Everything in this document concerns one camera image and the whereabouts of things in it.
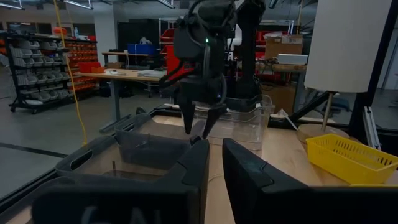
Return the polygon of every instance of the black cable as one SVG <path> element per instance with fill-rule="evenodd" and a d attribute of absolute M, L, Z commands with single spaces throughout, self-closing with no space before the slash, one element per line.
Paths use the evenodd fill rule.
<path fill-rule="evenodd" d="M 184 74 L 178 76 L 177 78 L 174 78 L 174 79 L 172 79 L 172 80 L 167 80 L 167 81 L 164 82 L 164 83 L 160 83 L 159 86 L 160 86 L 161 88 L 169 87 L 170 85 L 173 85 L 174 83 L 178 82 L 178 81 L 181 80 L 182 78 L 185 78 L 185 77 L 187 77 L 187 76 L 189 76 L 189 75 L 193 75 L 193 74 L 194 74 L 195 72 L 197 72 L 197 71 L 198 71 L 197 69 L 193 69 L 193 70 L 191 70 L 191 71 L 189 71 L 189 72 L 185 72 Z"/>
<path fill-rule="evenodd" d="M 172 70 L 169 74 L 166 74 L 166 75 L 162 76 L 162 78 L 160 78 L 159 85 L 162 86 L 162 84 L 166 80 L 168 80 L 172 75 L 176 74 L 183 66 L 184 66 L 184 62 L 180 61 L 179 65 L 177 66 L 176 69 Z"/>

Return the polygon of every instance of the wooden table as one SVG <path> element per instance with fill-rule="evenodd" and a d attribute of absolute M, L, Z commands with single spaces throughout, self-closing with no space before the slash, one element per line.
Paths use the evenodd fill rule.
<path fill-rule="evenodd" d="M 107 69 L 106 71 L 117 71 L 118 73 L 125 75 L 113 75 L 109 73 L 76 73 L 75 75 L 81 75 L 86 77 L 96 77 L 96 78 L 108 78 L 111 80 L 110 88 L 111 88 L 111 97 L 113 102 L 112 108 L 112 121 L 99 129 L 101 133 L 107 133 L 110 131 L 115 125 L 120 123 L 121 121 L 125 121 L 131 117 L 131 114 L 128 114 L 124 117 L 120 115 L 120 102 L 119 102 L 119 81 L 127 80 L 127 81 L 140 81 L 146 82 L 149 91 L 149 97 L 151 97 L 150 87 L 152 83 L 159 82 L 159 78 L 154 77 L 140 77 L 138 76 L 138 71 L 135 70 L 125 70 L 125 69 Z"/>
<path fill-rule="evenodd" d="M 181 118 L 168 116 L 155 116 L 154 121 L 183 125 Z M 308 161 L 307 153 L 297 139 L 296 131 L 268 128 L 264 133 L 262 150 L 253 151 L 253 153 L 309 186 L 348 185 L 348 183 L 312 165 Z M 398 175 L 395 173 L 387 183 L 398 184 Z M 222 147 L 214 144 L 210 147 L 205 223 L 234 223 L 223 175 Z"/>

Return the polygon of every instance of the clear plastic bin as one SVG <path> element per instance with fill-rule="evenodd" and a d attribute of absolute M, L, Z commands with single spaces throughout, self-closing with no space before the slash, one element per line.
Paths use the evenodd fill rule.
<path fill-rule="evenodd" d="M 190 149 L 188 141 L 128 134 L 132 136 L 126 142 L 118 139 L 119 143 L 111 136 L 96 138 L 60 161 L 55 166 L 58 175 L 78 183 L 108 183 L 113 187 L 134 183 L 131 180 L 154 182 Z M 174 147 L 164 147 L 170 142 Z"/>
<path fill-rule="evenodd" d="M 262 137 L 268 127 L 268 121 L 274 112 L 275 106 L 267 95 L 259 95 L 251 101 L 247 108 L 249 112 L 239 112 L 228 109 L 228 112 L 213 126 L 208 140 L 212 144 L 222 145 L 223 138 L 232 138 L 245 148 L 261 150 Z M 197 106 L 195 108 L 195 122 L 206 123 L 208 108 Z"/>

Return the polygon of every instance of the ceiling light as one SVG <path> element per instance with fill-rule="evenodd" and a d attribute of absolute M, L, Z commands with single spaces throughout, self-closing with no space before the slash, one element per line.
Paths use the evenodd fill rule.
<path fill-rule="evenodd" d="M 21 2 L 19 2 L 19 6 L 20 6 L 20 7 L 17 7 L 17 6 L 10 6 L 10 5 L 4 4 L 4 3 L 0 3 L 0 6 L 2 6 L 2 7 L 8 7 L 8 8 L 10 8 L 10 9 L 22 9 L 22 10 L 25 10 L 25 9 L 22 7 Z"/>
<path fill-rule="evenodd" d="M 175 7 L 172 4 L 168 3 L 166 0 L 157 0 L 157 1 L 171 9 L 175 9 Z"/>
<path fill-rule="evenodd" d="M 85 6 L 85 5 L 82 5 L 80 3 L 77 3 L 77 2 L 74 2 L 74 1 L 69 1 L 69 0 L 63 0 L 63 2 L 68 3 L 68 4 L 72 4 L 74 6 L 82 7 L 82 8 L 85 8 L 85 9 L 93 10 L 93 8 L 91 7 L 90 1 L 88 1 L 88 5 L 89 6 Z"/>

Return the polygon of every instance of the white lamp shade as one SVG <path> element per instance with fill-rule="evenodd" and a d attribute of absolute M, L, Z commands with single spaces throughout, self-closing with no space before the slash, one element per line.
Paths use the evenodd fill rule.
<path fill-rule="evenodd" d="M 368 90 L 391 0 L 319 0 L 305 86 Z"/>

